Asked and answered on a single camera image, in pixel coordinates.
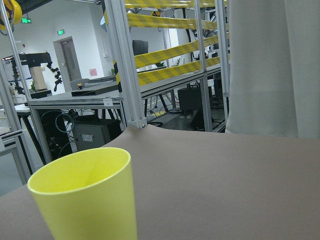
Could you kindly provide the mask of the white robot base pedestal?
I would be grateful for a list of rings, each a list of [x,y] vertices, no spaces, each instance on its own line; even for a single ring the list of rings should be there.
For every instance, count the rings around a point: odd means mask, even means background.
[[[231,0],[233,134],[320,136],[320,3]]]

